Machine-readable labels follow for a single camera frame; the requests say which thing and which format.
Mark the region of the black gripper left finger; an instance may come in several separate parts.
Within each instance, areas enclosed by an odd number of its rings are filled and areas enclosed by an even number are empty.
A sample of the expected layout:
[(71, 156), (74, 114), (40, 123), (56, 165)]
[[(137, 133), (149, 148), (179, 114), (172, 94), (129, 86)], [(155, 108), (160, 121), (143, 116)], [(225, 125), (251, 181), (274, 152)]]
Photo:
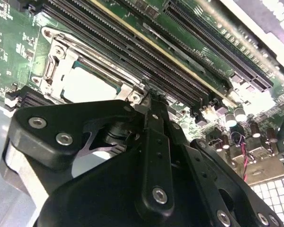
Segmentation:
[(8, 132), (8, 166), (40, 209), (60, 186), (119, 155), (141, 153), (141, 217), (169, 217), (175, 207), (169, 114), (149, 95), (144, 113), (122, 100), (17, 110)]

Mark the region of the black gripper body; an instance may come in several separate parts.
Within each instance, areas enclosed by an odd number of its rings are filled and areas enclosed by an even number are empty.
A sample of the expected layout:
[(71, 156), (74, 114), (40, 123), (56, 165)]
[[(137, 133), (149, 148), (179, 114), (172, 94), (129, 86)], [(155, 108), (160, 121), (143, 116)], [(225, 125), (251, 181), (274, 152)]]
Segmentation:
[(138, 151), (106, 161), (56, 189), (39, 215), (39, 227), (215, 227), (186, 166), (172, 167), (175, 207), (164, 220), (143, 219), (135, 206), (140, 190)]

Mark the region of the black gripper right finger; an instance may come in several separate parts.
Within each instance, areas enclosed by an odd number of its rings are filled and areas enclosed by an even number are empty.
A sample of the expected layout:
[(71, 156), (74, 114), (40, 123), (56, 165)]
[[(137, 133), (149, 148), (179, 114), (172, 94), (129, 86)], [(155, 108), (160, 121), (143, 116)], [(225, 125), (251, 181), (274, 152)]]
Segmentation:
[(278, 215), (203, 140), (170, 121), (175, 209), (166, 227), (282, 227)]

